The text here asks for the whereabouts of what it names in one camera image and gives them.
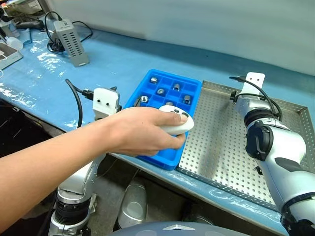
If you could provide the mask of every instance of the silver robotic arm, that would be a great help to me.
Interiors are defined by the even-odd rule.
[[[261,88],[264,74],[250,72],[245,80]],[[300,166],[306,153],[305,142],[277,119],[270,102],[255,94],[259,96],[259,90],[245,82],[242,91],[231,96],[247,128],[246,152],[257,161],[257,171],[264,175],[290,236],[313,236],[315,174]]]
[[[93,101],[95,120],[113,115],[121,110],[116,88],[96,88],[94,92],[81,91]],[[48,236],[89,236],[87,223],[97,169],[103,156],[79,169],[62,182],[56,192],[56,210],[52,214]]]

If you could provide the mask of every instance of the black cable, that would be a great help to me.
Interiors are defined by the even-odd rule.
[[[2,21],[2,17],[4,16],[3,8],[0,8],[0,21]]]
[[[84,40],[86,40],[86,39],[88,39],[88,38],[91,38],[92,36],[93,36],[93,30],[91,29],[91,27],[89,27],[87,24],[85,24],[84,22],[82,22],[82,21],[74,21],[74,22],[72,22],[73,24],[74,23],[82,23],[82,24],[84,24],[90,31],[91,31],[91,33],[88,35],[88,36],[86,36],[84,39],[81,39],[81,43],[84,41]]]
[[[48,38],[49,38],[52,42],[54,42],[53,39],[52,39],[51,36],[50,36],[50,33],[49,33],[49,31],[48,31],[48,27],[47,27],[47,16],[48,16],[49,14],[51,14],[51,13],[55,13],[55,14],[58,16],[58,20],[59,20],[59,21],[62,21],[63,19],[62,19],[62,17],[61,17],[56,11],[48,11],[48,12],[45,14],[44,25],[45,25],[46,33],[47,33]]]
[[[252,82],[250,82],[250,81],[247,81],[247,80],[245,80],[245,79],[243,79],[243,78],[241,78],[241,77],[230,76],[229,78],[230,78],[230,79],[233,79],[233,80],[236,80],[236,81],[238,81],[238,82],[248,83],[248,84],[250,84],[251,86],[254,86],[256,89],[258,89],[258,90],[265,96],[266,100],[268,101],[268,104],[269,104],[269,106],[270,106],[271,112],[272,112],[273,114],[276,114],[275,108],[274,108],[274,106],[273,106],[273,104],[272,104],[270,98],[268,97],[268,95],[265,93],[264,90],[262,90],[262,89],[261,89],[260,87],[258,87],[256,84],[254,84],[254,83],[252,83]]]
[[[82,94],[82,90],[80,90],[79,88],[77,88],[76,86],[74,86],[74,88],[75,88],[75,90],[77,91],[77,92],[79,92],[79,93],[81,93]]]
[[[16,15],[16,16],[13,16],[14,18],[28,18],[28,19],[32,19],[34,21],[37,21],[37,22],[41,22],[41,20],[37,17],[37,18],[33,18],[33,17],[30,17],[30,16],[27,16],[26,14],[22,13],[20,15]]]
[[[55,54],[62,54],[62,52],[55,52],[55,51],[53,51],[51,48],[50,48],[50,45],[49,45],[49,43],[47,43],[47,50],[49,51],[49,52],[51,52],[51,53],[55,53]]]
[[[264,100],[266,100],[266,97],[263,96],[263,95],[260,95],[260,94],[253,94],[253,93],[240,93],[238,95],[235,96],[235,100],[237,101],[237,98],[241,95],[244,95],[244,96],[255,96],[255,97],[259,97],[259,98],[262,98]],[[277,116],[279,117],[279,120],[282,121],[282,118],[283,118],[283,114],[282,114],[282,110],[280,108],[280,106],[272,99],[270,99],[270,101],[272,102],[272,104],[275,105],[275,107],[277,108],[278,110],[278,114]]]
[[[79,95],[77,93],[78,88],[76,86],[74,86],[69,79],[66,79],[65,82],[69,85],[70,89],[73,92],[73,95],[75,97],[75,100],[77,102],[78,105],[78,112],[79,112],[79,118],[78,118],[78,124],[77,124],[77,128],[81,127],[82,125],[82,117],[83,117],[83,112],[82,112],[82,104],[81,104],[81,100],[79,98]]]

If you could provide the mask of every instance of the perforated metal tray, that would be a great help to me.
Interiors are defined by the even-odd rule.
[[[264,177],[254,171],[257,163],[245,151],[244,122],[229,100],[235,90],[203,82],[193,116],[195,127],[187,137],[178,171],[277,210]],[[306,142],[307,152],[301,166],[315,173],[315,135],[308,108],[275,101],[283,110],[283,123]]]

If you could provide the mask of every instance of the white controller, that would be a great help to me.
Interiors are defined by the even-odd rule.
[[[159,110],[163,111],[163,112],[175,112],[177,114],[187,116],[187,118],[188,118],[186,123],[184,123],[182,125],[178,125],[178,126],[164,125],[164,126],[161,126],[161,129],[163,129],[166,133],[168,133],[170,135],[184,134],[185,132],[191,130],[194,126],[194,122],[193,122],[192,117],[187,112],[183,111],[182,109],[180,109],[178,107],[165,105],[165,106],[161,106],[159,108]]]

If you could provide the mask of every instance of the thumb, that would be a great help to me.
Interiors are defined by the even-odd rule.
[[[155,124],[157,126],[162,125],[181,125],[186,123],[187,117],[184,115],[177,114],[175,112],[162,112],[156,116]]]

